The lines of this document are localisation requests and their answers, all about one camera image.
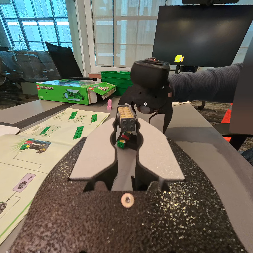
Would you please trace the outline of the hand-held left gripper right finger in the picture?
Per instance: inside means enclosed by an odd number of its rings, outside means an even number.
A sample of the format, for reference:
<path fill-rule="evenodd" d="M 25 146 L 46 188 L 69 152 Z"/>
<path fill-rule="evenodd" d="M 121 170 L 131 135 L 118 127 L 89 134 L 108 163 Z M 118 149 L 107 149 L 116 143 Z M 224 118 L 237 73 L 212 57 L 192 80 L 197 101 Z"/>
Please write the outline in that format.
<path fill-rule="evenodd" d="M 138 118 L 135 176 L 144 184 L 152 181 L 163 185 L 165 182 L 184 181 L 185 176 L 175 158 L 166 136 L 156 127 Z"/>

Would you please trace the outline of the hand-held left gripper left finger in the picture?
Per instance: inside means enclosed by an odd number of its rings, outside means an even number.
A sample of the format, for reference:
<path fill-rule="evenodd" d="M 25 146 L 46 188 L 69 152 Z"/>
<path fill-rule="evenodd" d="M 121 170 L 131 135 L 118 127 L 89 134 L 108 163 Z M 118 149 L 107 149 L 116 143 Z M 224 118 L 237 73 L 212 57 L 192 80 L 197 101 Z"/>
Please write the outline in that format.
<path fill-rule="evenodd" d="M 103 181 L 106 185 L 113 185 L 118 174 L 116 131 L 117 120 L 111 118 L 87 136 L 70 180 L 87 181 L 91 185 Z"/>

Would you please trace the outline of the black brick assembly green end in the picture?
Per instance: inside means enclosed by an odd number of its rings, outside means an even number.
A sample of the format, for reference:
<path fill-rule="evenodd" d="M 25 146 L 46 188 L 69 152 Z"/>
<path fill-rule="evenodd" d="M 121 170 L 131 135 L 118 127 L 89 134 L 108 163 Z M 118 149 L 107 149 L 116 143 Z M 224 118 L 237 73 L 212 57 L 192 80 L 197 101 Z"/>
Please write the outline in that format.
<path fill-rule="evenodd" d="M 117 146 L 121 149 L 126 147 L 137 150 L 137 135 L 132 132 L 120 132 L 120 136 L 117 139 Z"/>

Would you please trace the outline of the grey and tan brick assembly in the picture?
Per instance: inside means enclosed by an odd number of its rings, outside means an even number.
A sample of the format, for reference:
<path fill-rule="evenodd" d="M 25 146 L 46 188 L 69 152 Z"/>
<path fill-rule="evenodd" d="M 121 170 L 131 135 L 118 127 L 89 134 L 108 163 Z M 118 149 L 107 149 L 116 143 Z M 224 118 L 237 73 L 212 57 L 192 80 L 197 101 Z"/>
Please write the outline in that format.
<path fill-rule="evenodd" d="M 116 120 L 122 132 L 133 132 L 136 127 L 136 112 L 127 103 L 118 105 Z"/>

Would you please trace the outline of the person's right forearm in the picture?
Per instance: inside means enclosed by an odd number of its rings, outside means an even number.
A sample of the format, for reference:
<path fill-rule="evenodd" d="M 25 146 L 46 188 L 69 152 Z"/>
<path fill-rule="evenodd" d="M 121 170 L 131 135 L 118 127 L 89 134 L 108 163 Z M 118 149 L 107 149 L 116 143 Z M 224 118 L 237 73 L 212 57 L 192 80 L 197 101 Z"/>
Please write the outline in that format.
<path fill-rule="evenodd" d="M 168 77 L 173 102 L 232 103 L 243 63 Z"/>

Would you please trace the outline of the grey desk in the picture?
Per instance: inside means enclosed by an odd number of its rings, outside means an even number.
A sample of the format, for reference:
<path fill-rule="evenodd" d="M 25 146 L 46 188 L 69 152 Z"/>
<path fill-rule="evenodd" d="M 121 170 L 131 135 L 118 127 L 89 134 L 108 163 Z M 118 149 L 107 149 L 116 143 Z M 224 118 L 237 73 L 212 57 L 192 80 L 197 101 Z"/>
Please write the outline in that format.
<path fill-rule="evenodd" d="M 24 131 L 67 107 L 107 112 L 104 101 L 85 106 L 36 100 L 1 110 L 1 124 L 14 125 Z M 235 232 L 247 251 L 252 252 L 252 166 L 190 103 L 173 106 L 166 136 L 173 139 L 208 176 Z"/>

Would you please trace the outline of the green building instruction booklet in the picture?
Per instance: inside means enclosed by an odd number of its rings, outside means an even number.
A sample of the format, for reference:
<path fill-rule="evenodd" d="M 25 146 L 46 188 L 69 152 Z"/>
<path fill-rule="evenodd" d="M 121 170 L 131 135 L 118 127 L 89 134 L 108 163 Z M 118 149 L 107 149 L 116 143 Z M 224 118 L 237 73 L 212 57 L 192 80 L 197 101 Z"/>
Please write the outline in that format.
<path fill-rule="evenodd" d="M 68 108 L 19 134 L 1 136 L 1 244 L 27 214 L 53 167 L 109 114 Z"/>

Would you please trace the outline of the black television stand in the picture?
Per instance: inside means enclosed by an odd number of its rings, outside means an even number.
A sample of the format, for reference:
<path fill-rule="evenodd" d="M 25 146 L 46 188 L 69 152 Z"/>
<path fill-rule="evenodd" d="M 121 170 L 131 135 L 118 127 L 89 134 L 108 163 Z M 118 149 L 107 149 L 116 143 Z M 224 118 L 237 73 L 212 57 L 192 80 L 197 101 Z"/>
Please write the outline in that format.
<path fill-rule="evenodd" d="M 175 74 L 178 74 L 179 72 L 196 73 L 197 70 L 198 66 L 177 65 L 175 69 Z"/>

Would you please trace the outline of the large black television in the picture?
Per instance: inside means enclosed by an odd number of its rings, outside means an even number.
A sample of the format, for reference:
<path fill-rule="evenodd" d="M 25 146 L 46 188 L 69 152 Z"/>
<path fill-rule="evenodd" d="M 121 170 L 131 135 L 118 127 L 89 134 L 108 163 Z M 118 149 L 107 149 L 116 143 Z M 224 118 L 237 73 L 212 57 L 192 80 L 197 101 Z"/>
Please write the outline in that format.
<path fill-rule="evenodd" d="M 229 66 L 252 18 L 252 5 L 160 6 L 152 57 L 171 65 Z"/>

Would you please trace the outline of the green brick set box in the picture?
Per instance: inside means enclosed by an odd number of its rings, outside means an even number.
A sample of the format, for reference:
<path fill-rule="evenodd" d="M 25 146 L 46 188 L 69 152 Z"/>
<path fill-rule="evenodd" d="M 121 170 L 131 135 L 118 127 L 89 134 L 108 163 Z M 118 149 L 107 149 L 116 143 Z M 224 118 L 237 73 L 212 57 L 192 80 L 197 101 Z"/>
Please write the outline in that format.
<path fill-rule="evenodd" d="M 35 83 L 38 97 L 63 103 L 89 105 L 97 102 L 97 98 L 106 99 L 111 96 L 117 86 L 107 82 L 91 80 L 63 79 Z"/>

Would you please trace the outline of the black office chair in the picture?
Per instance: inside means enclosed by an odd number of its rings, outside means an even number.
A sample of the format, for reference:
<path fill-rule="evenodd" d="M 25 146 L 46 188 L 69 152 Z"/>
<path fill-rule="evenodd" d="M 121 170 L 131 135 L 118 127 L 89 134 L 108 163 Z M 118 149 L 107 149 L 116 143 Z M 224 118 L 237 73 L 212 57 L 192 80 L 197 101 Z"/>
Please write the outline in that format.
<path fill-rule="evenodd" d="M 213 128 L 218 131 L 222 137 L 230 137 L 229 143 L 235 150 L 239 150 L 247 138 L 252 138 L 250 134 L 238 134 L 229 131 L 230 123 L 220 123 L 213 125 Z"/>

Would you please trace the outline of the black high back chair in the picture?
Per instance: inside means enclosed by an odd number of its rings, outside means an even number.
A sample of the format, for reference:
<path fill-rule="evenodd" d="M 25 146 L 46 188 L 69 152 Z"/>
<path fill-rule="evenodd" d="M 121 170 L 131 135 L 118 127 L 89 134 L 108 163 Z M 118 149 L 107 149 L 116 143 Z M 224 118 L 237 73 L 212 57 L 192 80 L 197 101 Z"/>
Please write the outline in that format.
<path fill-rule="evenodd" d="M 83 76 L 70 47 L 61 47 L 49 42 L 45 44 L 61 79 L 93 81 L 93 78 Z"/>

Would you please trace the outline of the person's leg in jeans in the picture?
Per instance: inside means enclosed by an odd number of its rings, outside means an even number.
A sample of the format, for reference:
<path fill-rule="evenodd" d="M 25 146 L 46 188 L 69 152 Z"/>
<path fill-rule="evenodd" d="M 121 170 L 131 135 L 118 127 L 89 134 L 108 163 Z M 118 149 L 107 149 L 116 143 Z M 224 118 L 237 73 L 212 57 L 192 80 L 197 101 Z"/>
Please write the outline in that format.
<path fill-rule="evenodd" d="M 253 166 L 253 147 L 239 153 Z"/>

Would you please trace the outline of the black webcam bar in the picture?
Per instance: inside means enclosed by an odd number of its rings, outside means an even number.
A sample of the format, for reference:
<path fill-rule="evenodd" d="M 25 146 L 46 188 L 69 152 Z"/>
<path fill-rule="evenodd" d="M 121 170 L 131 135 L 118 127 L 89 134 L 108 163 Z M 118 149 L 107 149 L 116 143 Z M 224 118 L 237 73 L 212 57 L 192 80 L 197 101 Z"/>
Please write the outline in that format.
<path fill-rule="evenodd" d="M 182 0 L 183 5 L 236 4 L 239 0 Z"/>

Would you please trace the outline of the grey mesh office chair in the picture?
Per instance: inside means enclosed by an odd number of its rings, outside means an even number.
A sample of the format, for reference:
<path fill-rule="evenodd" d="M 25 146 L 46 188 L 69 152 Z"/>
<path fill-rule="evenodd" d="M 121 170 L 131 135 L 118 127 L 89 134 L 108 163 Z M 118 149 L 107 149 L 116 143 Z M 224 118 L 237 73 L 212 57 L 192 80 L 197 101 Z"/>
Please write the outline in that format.
<path fill-rule="evenodd" d="M 0 99 L 1 102 L 6 101 L 14 103 L 17 106 L 24 103 L 20 98 L 22 72 L 14 62 L 13 56 L 15 56 L 15 54 L 12 52 L 0 51 Z"/>
<path fill-rule="evenodd" d="M 47 81 L 47 71 L 44 63 L 33 55 L 16 55 L 22 78 L 25 82 L 36 83 Z"/>
<path fill-rule="evenodd" d="M 44 69 L 46 69 L 46 76 L 48 81 L 60 80 L 60 74 L 47 51 L 37 51 L 38 58 L 45 65 Z"/>

